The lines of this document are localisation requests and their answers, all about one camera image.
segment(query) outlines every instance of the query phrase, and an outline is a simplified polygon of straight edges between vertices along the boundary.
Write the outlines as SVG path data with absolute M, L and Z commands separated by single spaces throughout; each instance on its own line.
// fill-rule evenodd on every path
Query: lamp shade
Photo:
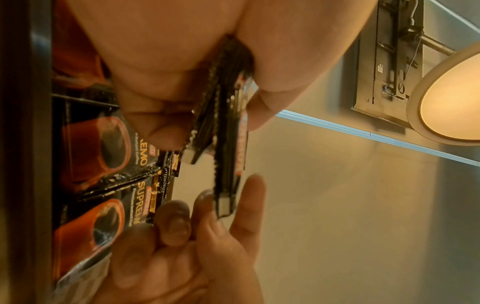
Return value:
M 408 99 L 406 116 L 431 140 L 480 146 L 480 42 L 428 72 Z

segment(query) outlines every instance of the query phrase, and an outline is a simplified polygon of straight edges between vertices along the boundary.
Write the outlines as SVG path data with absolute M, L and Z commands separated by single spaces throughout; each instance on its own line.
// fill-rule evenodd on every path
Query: light strip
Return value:
M 457 162 L 460 162 L 460 163 L 480 167 L 480 162 L 478 162 L 478 161 L 474 161 L 474 160 L 471 160 L 471 159 L 468 159 L 468 158 L 464 158 L 464 157 L 452 155 L 452 154 L 449 154 L 449 153 L 445 153 L 445 152 L 442 152 L 442 151 L 437 151 L 437 150 L 434 150 L 434 149 L 422 147 L 422 146 L 419 146 L 419 145 L 407 143 L 405 141 L 401 141 L 401 140 L 398 140 L 398 139 L 393 139 L 393 138 L 390 138 L 390 137 L 387 137 L 387 136 L 378 135 L 378 134 L 374 134 L 374 133 L 371 133 L 371 132 L 359 130 L 359 129 L 356 129 L 356 128 L 344 126 L 344 125 L 341 125 L 341 124 L 336 124 L 336 123 L 333 123 L 333 122 L 330 122 L 330 121 L 326 121 L 326 120 L 315 118 L 315 117 L 312 117 L 312 116 L 300 114 L 300 113 L 297 113 L 297 112 L 283 110 L 280 113 L 278 113 L 276 116 L 281 117 L 281 118 L 285 118 L 285 119 L 290 119 L 290 120 L 293 120 L 293 121 L 297 121 L 297 122 L 300 122 L 300 123 L 304 123 L 304 124 L 308 124 L 308 125 L 312 125 L 312 126 L 316 126 L 316 127 L 321 127 L 321 128 L 325 128 L 325 129 L 329 129 L 329 130 L 334 130 L 334 131 L 338 131 L 338 132 L 342 132 L 342 133 L 346 133 L 346 134 L 351 134 L 351 135 L 355 135 L 355 136 L 359 136 L 359 137 L 363 137 L 363 138 L 367 138 L 367 139 L 372 139 L 372 140 L 375 140 L 375 141 L 378 141 L 378 142 L 381 142 L 381 143 L 386 143 L 386 144 L 389 144 L 389 145 L 403 147 L 403 148 L 418 151 L 418 152 L 421 152 L 421 153 L 426 153 L 426 154 L 430 154 L 430 155 L 454 160 L 454 161 L 457 161 Z
M 435 4 L 445 12 L 449 13 L 454 18 L 460 20 L 463 24 L 474 30 L 475 32 L 480 34 L 480 28 L 473 24 L 470 20 L 466 19 L 465 17 L 459 15 L 458 13 L 452 11 L 450 8 L 446 7 L 444 4 L 438 2 L 437 0 L 429 0 L 431 3 Z

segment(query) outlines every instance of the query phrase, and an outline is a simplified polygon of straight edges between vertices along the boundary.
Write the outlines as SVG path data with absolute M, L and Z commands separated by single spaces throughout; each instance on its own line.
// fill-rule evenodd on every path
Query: hand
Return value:
M 92 304 L 261 304 L 254 263 L 266 186 L 260 176 L 245 183 L 228 232 L 212 212 L 212 192 L 189 207 L 160 207 L 155 225 L 138 224 L 112 246 L 110 270 Z
M 284 109 L 351 45 L 377 0 L 68 0 L 139 134 L 179 150 L 226 35 L 252 52 L 248 127 Z

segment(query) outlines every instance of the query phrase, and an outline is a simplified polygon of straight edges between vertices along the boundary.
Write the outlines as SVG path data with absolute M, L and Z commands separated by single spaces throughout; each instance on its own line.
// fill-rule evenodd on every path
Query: metal rod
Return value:
M 441 43 L 438 40 L 433 39 L 432 37 L 426 36 L 426 35 L 421 35 L 420 41 L 423 45 L 432 48 L 433 50 L 445 54 L 447 56 L 452 55 L 455 53 L 455 50 L 452 48 L 447 47 L 443 43 Z

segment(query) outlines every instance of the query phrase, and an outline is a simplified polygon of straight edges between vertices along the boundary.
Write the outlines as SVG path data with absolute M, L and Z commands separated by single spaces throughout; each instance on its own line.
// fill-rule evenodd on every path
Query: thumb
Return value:
M 214 212 L 200 221 L 197 253 L 208 278 L 209 304 L 261 304 L 260 284 L 247 252 Z

